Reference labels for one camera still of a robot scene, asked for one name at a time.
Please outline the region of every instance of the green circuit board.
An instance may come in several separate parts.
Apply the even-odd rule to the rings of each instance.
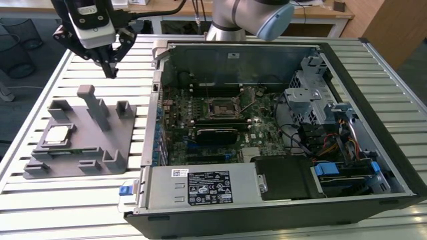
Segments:
[[[277,94],[260,94],[260,90],[263,89],[256,86],[245,87],[233,98],[201,98],[192,97],[191,93],[183,89],[169,89],[163,101],[168,165],[207,164],[188,161],[188,159],[197,156],[224,155],[227,155],[227,163],[240,163],[243,162],[241,148],[248,147],[259,147],[261,156],[285,154],[283,139],[272,116],[273,96]],[[221,111],[224,113],[221,115],[212,114],[209,103],[221,101],[228,101],[229,105],[237,108],[239,114],[225,115],[231,114],[225,110]],[[199,146],[195,142],[192,121],[209,118],[241,119],[249,121],[249,128],[247,131],[239,131],[233,144]]]

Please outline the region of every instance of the white cable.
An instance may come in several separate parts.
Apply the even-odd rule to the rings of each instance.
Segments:
[[[8,89],[44,89],[41,86],[9,86]]]

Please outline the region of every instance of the barcode sticker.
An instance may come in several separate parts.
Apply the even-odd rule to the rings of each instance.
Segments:
[[[188,169],[172,169],[171,177],[187,177]]]

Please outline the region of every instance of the black plastic cover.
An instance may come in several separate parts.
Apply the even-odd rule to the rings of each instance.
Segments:
[[[256,156],[251,162],[256,173],[264,176],[267,191],[260,193],[264,201],[324,198],[311,171],[313,164],[305,156]]]

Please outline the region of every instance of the aluminum table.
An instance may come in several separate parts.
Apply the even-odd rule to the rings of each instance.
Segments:
[[[117,67],[117,79],[105,79],[101,69],[69,51],[57,65],[44,91],[28,114],[0,163],[0,239],[144,240],[117,211],[119,186],[140,174],[147,124],[155,40],[201,40],[185,35],[140,35]],[[285,37],[277,41],[328,42],[372,108],[423,180],[427,180],[427,108],[368,43],[345,38]],[[49,121],[52,99],[84,105],[76,97],[80,84],[96,87],[95,95],[107,105],[127,100],[137,105],[127,172],[121,175],[27,180],[24,166]],[[344,92],[333,82],[340,97]],[[191,239],[269,240],[304,238],[426,239],[426,202],[383,212],[356,224],[317,226],[277,231],[248,232]]]

